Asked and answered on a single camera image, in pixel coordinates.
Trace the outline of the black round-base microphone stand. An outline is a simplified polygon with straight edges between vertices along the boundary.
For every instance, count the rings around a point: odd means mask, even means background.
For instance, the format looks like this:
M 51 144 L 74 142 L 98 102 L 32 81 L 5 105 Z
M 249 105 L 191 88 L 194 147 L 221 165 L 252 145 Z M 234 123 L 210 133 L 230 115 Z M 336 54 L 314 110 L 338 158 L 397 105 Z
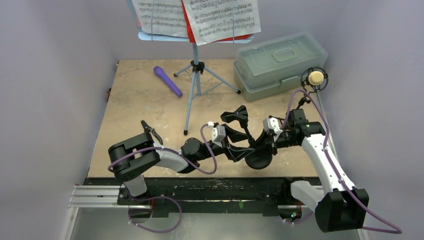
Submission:
M 247 166 L 254 170 L 262 170 L 270 165 L 273 157 L 266 143 L 268 135 L 263 131 L 257 139 L 253 138 L 248 128 L 249 114 L 245 105 L 235 111 L 223 112 L 220 118 L 224 122 L 226 134 L 223 141 L 224 153 L 229 160 L 244 160 Z M 228 126 L 234 121 L 239 123 L 244 132 Z

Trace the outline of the purple toy microphone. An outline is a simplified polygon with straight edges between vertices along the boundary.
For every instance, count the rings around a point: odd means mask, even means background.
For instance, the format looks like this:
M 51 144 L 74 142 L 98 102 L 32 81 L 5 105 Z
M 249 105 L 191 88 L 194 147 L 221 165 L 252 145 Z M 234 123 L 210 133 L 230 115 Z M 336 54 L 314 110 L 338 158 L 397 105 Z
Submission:
M 179 98 L 183 96 L 181 90 L 175 85 L 175 83 L 168 77 L 168 75 L 164 72 L 164 70 L 160 66 L 155 66 L 153 68 L 154 74 L 160 78 L 169 88 L 170 90 Z

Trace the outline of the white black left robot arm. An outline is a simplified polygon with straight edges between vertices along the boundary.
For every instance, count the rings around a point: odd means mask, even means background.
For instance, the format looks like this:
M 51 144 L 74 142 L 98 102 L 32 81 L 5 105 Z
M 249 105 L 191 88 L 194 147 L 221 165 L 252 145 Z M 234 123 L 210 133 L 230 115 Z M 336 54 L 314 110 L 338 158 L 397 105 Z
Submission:
M 208 122 L 200 128 L 201 139 L 189 138 L 177 150 L 164 146 L 152 129 L 146 126 L 142 134 L 112 145 L 108 149 L 110 165 L 107 170 L 127 190 L 129 197 L 138 205 L 146 203 L 149 191 L 144 172 L 160 167 L 180 174 L 197 170 L 206 175 L 218 169 L 217 156 L 225 155 L 237 162 L 256 153 L 252 147 L 236 147 L 228 142 L 229 137 L 245 140 L 245 133 L 233 131 L 226 125 Z

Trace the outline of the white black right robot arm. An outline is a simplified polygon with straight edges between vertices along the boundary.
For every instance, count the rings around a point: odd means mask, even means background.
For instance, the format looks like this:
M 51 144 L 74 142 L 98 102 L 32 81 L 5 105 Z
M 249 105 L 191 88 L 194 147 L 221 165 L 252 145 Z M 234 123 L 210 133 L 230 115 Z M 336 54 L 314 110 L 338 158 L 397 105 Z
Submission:
M 365 189 L 355 186 L 339 163 L 329 161 L 334 153 L 325 143 L 326 131 L 321 123 L 308 121 L 301 108 L 290 110 L 286 120 L 283 130 L 276 118 L 263 121 L 256 151 L 245 157 L 246 164 L 261 170 L 270 165 L 279 148 L 302 147 L 318 174 L 322 189 L 313 187 L 307 180 L 290 181 L 280 191 L 282 200 L 288 204 L 296 200 L 305 204 L 314 212 L 316 223 L 324 233 L 362 228 L 366 211 L 355 198 L 367 206 L 369 195 Z

